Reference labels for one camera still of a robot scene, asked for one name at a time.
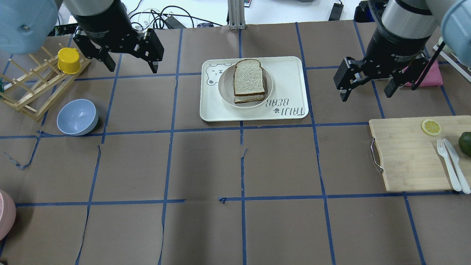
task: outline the table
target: table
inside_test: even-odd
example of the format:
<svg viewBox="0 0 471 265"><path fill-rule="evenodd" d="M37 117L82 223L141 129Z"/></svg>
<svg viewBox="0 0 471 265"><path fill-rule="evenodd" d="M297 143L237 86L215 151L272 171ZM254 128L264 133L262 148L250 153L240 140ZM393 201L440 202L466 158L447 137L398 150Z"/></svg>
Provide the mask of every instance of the table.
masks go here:
<svg viewBox="0 0 471 265"><path fill-rule="evenodd" d="M440 62L442 87L387 99L386 81L375 81L342 102L336 67L362 58L374 29L331 21L161 30L157 74L113 54L114 73L94 60L42 122L0 105L0 151L21 165L32 160L20 170L0 156L0 188L17 203L0 262L468 264L471 197L386 193L368 121L468 115L471 85ZM69 36L45 46L58 42L74 47ZM204 61L269 56L302 60L306 118L200 119ZM15 76L9 57L0 52L0 69ZM56 116L76 98L96 104L99 123L84 137L64 136Z"/></svg>

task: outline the grid line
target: grid line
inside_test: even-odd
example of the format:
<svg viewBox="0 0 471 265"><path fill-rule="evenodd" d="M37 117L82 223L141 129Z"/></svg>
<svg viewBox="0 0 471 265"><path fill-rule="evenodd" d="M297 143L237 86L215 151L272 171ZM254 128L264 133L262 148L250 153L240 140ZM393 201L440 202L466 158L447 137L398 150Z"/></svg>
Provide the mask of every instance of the grid line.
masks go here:
<svg viewBox="0 0 471 265"><path fill-rule="evenodd" d="M242 29L239 29L239 59L242 58ZM244 122L240 121L240 145L244 145ZM240 182L241 182L241 222L242 222L242 264L247 265L247 234L245 229L245 180L244 180L244 158L247 149L245 149L244 154L240 158Z"/></svg>
<svg viewBox="0 0 471 265"><path fill-rule="evenodd" d="M357 32L357 38L358 38L358 42L360 43L361 52L362 52L363 56L365 56L366 52L365 52L365 48L363 47L363 41L361 40L360 31L358 30L357 23L355 21L353 21L353 25L355 27L355 31ZM374 92L374 96L376 98L376 102L378 103L378 108L380 110L381 118L384 119L384 111L383 111L382 106L381 106L380 96L378 94L378 90L376 89L376 84L374 83L374 80L371 81L371 85L373 86L373 92Z"/></svg>
<svg viewBox="0 0 471 265"><path fill-rule="evenodd" d="M317 141L317 130L316 130L316 122L314 120L314 113L313 113L313 108L312 108L312 102L311 102L311 94L309 91L309 81L308 81L308 73L306 70L306 60L304 57L304 49L302 47L302 40L301 40L301 33L299 31L299 25L298 23L294 23L296 25L296 33L298 35L298 42L299 42L299 48L301 52L301 63L302 63L302 70L304 74L304 83L306 86L306 96L308 98L308 107L309 107L309 114L311 116L311 122L312 122L312 131L314 134L314 145L316 147L316 160L317 160L317 169L319 170L319 181L321 185L321 191L322 195L325 196L325 187L324 187L324 181L322 180L322 172L321 172L321 165L319 162L319 145ZM333 240L332 240L332 230L330 227L330 217L329 217L329 208L327 205L327 198L324 199L324 213L325 213L325 224L327 227L327 237L329 239L329 249L330 249L330 255L331 255L331 261L332 265L335 265L335 252L333 248Z"/></svg>
<svg viewBox="0 0 471 265"><path fill-rule="evenodd" d="M119 55L118 67L116 69L116 73L114 74L113 89L111 90L110 103L108 104L108 111L106 113L105 125L103 126L103 136L101 138L101 144L105 143L106 127L108 127L108 121L110 119L111 106L113 105L114 91L116 90L116 83L118 82L117 77L119 74L119 69L121 67L121 60L122 60L122 53Z"/></svg>
<svg viewBox="0 0 471 265"><path fill-rule="evenodd" d="M88 202L56 202L56 203L17 203L17 207L41 207L41 206L88 206L87 210L87 218L88 218L88 213L89 213L89 208L91 205L123 205L123 204L164 204L164 209L166 209L166 204L167 203L182 203L185 200L184 199L177 199L177 200L168 200L167 199L167 193L168 193L168 184L169 184L169 177L170 177L170 163L171 163L171 149L172 149L172 142L173 142L173 134L174 133L182 133L182 132L197 132L197 131L227 131L227 130L240 130L241 131L241 145L243 145L243 130L250 130L250 129L272 129L272 128L297 128L297 127L311 127L313 128L313 133L314 133L314 142L315 142L315 147L316 147L316 154L317 154L317 164L318 164L318 169L319 169L319 177L320 177L320 182L321 182L321 189L322 189L322 195L294 195L294 196L265 196L265 197L245 197L244 194L244 156L241 158L241 186L242 186L242 196L241 197L233 197L233 198L222 198L220 199L221 201L223 200L223 203L225 201L241 201L242 202L242 213L243 213L243 256L244 256L244 265L246 264L246 246L245 246L245 201L249 200L288 200L288 199L323 199L325 203L325 213L326 213L326 223L327 223L327 229L328 229L328 235L329 235L329 244L331 247L331 256L333 260L333 264L335 264L335 257L334 257L334 252L333 252L333 242L332 242L332 235L331 235L331 229L330 229L330 219L328 216L328 208L327 208L327 199L341 199L341 198L376 198L376 197L399 197L403 196L407 208L407 212L410 218L411 222L411 227L414 233L414 238L416 241L416 245L419 251L419 256L421 258L422 264L425 264L424 258L423 258L423 253L421 250L420 242L418 239L418 235L415 229L414 225L414 220L413 220L413 215L412 211L410 209L409 203L408 203L408 196L430 196L430 195L456 195L456 194L463 194L462 192L454 192L454 191L432 191L432 192L402 192L402 193L375 193L375 194L333 194L333 195L327 195L325 193L325 188L323 185L322 181L322 175L321 175L321 168L320 168L320 163L318 159L319 155L319 149L318 149L318 142L317 142L317 133L316 133L316 127L320 126L355 126L355 125L368 125L368 122L359 122L359 123L326 123L326 124L316 124L314 121L314 114L312 110L312 104L310 101L310 92L309 92L309 83L307 80L307 70L316 70L316 69L335 69L338 68L338 66L320 66L320 67L306 67L305 65L305 59L304 59L304 52L302 49L302 43L301 43L301 37L300 37L300 32L299 32L299 27L298 23L295 23L296 25L296 30L298 34L298 41L300 45L300 50L301 50L301 57L302 57L302 63L303 63L303 73L305 77L305 84L306 84L306 90L307 90L307 96L308 96L308 106L310 109L310 116L311 116L311 122L312 124L294 124L294 125L270 125L270 126L243 126L243 122L240 121L240 126L239 127L223 127L223 128L202 128L202 129L180 129L180 130L175 130L174 129L174 122L175 122L175 111L176 111L176 104L177 104L177 89L178 89L178 77L179 75L201 75L201 73L185 73L185 74L180 74L179 73L179 63L180 63L180 54L181 54L181 44L182 44L182 37L183 37L183 30L180 30L180 39L179 39L179 53L178 53L178 61L177 61L177 72L175 74L162 74L162 75L130 75L130 76L118 76L121 60L122 60L122 54L120 55L120 59L118 62L118 67L117 67L117 72L114 77L92 77L92 78L78 78L76 81L86 81L86 80L102 80L102 79L114 79L114 85L113 85L113 90L112 90L112 95L110 97L110 102L109 102L109 107L108 107L108 112L107 112L107 117L106 117L106 124L103 133L95 133L95 134L89 134L85 135L83 137L89 137L89 136L102 136L102 140L104 142L105 136L107 135L116 135L116 134L140 134L140 133L170 133L170 144L169 144L169 157L168 157L168 163L167 163L167 175L166 175L166 186L165 186L165 196L163 200L134 200L134 201L97 201L97 202L92 202L92 194L94 190L94 184L97 176L97 170L99 166L99 157L100 157L100 151L99 155L97 158L97 165L94 173L94 180L92 181L92 186L90 190L90 195L89 195L89 201ZM357 24L354 22L355 30L357 32L358 40L360 42L360 47L362 49L363 54L365 54L365 50L363 47L362 40L359 35L359 31L357 28ZM69 40L69 45L71 44L72 41L72 36ZM242 57L242 34L241 30L239 30L239 57ZM3 71L5 74L9 66L9 62L6 64L6 67ZM114 96L114 90L116 86L117 79L122 79L122 78L140 78L140 77L159 77L159 76L175 76L176 77L176 87L175 87L175 92L174 92L174 105L173 105L173 112L172 112L172 128L171 130L162 130L162 131L132 131L132 132L106 132L106 125L109 119L110 111L111 111L111 106L112 106L112 101L113 101L113 96ZM376 89L376 86L374 82L373 84L373 89L375 92L375 96L378 102L378 107L380 109L382 118L384 118L384 114L382 111L382 106L381 102L378 96L378 92ZM443 92L443 95L450 107L450 110L453 115L456 115L454 112L454 109L452 107L451 102L449 101L449 98L447 96L447 93L445 91L445 88L441 86L441 90ZM32 162L34 152L36 151L36 148L39 144L40 138L52 138L52 137L71 137L69 135L52 135L48 134L45 132L39 132L39 136L35 135L24 135L24 136L0 136L0 140L7 140L7 139L27 139L27 138L37 138L38 142L35 146L35 149L33 151L32 157L30 162ZM165 210L162 210L162 226L164 226L165 222ZM0 256L1 253L4 249L5 238L0 246ZM161 252L161 257L159 259L159 264L161 263L161 258L162 258L162 252Z"/></svg>
<svg viewBox="0 0 471 265"><path fill-rule="evenodd" d="M453 116L456 116L455 110L453 109L453 106L451 105L451 101L448 98L447 92L445 91L445 87L441 85L440 89L442 90L443 96L445 97L445 100L447 101L448 107L450 107L451 114Z"/></svg>
<svg viewBox="0 0 471 265"><path fill-rule="evenodd" d="M415 244L419 252L420 262L422 265L426 265L425 259L423 258L422 247L420 246L420 242L419 242L419 236L417 235L417 230L415 229L414 217L412 216L412 211L409 205L409 199L407 198L407 195L405 192L403 192L403 195L404 195L404 203L406 204L407 215L409 216L409 221L412 227L412 233L414 234Z"/></svg>
<svg viewBox="0 0 471 265"><path fill-rule="evenodd" d="M183 29L180 29L180 39L179 39L179 47L178 47L178 56L177 56L177 74L175 75L175 91L173 95L173 110L172 110L172 123L171 123L171 130L170 130L170 143L169 143L169 154L167 158L167 173L165 175L165 190L164 190L164 203L162 207L162 248L160 251L159 262L158 265L162 264L162 252L163 252L163 237L165 234L165 216L167 214L167 198L169 193L169 182L170 182L170 165L172 159L172 147L173 147L173 134L175 129L175 113L177 111L177 95L178 95L178 82L179 82L179 73L180 73L180 58L181 58L181 44L183 40Z"/></svg>

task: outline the avocado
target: avocado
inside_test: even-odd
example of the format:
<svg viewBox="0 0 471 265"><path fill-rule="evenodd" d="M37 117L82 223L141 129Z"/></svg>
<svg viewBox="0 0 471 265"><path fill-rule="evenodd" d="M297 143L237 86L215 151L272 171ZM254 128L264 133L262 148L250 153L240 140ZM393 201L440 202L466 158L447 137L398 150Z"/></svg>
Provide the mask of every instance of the avocado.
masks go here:
<svg viewBox="0 0 471 265"><path fill-rule="evenodd" d="M458 140L461 151L471 157L471 132L464 132Z"/></svg>

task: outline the wooden cutting board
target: wooden cutting board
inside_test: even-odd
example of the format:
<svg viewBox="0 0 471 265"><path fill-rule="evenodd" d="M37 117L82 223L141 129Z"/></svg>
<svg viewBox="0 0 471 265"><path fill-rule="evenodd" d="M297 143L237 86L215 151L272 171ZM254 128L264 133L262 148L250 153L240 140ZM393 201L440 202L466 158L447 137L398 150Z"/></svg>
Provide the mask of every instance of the wooden cutting board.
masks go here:
<svg viewBox="0 0 471 265"><path fill-rule="evenodd" d="M441 134L424 133L421 124L425 119L437 121ZM454 146L471 185L471 157L458 146L461 134L471 132L471 116L374 119L369 124L387 191L452 190L445 162L436 148L437 139L443 138Z"/></svg>

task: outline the metal handle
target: metal handle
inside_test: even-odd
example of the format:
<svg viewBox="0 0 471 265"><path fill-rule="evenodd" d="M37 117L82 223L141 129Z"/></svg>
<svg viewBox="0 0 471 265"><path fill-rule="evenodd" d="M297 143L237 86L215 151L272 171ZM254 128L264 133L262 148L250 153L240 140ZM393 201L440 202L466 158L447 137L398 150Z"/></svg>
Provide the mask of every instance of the metal handle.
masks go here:
<svg viewBox="0 0 471 265"><path fill-rule="evenodd" d="M383 173L384 169L378 164L378 162L376 162L376 158L374 157L374 151L373 151L374 141L375 141L375 138L373 137L373 140L371 141L371 146L370 146L371 156L373 157L374 163L380 168L381 173Z"/></svg>

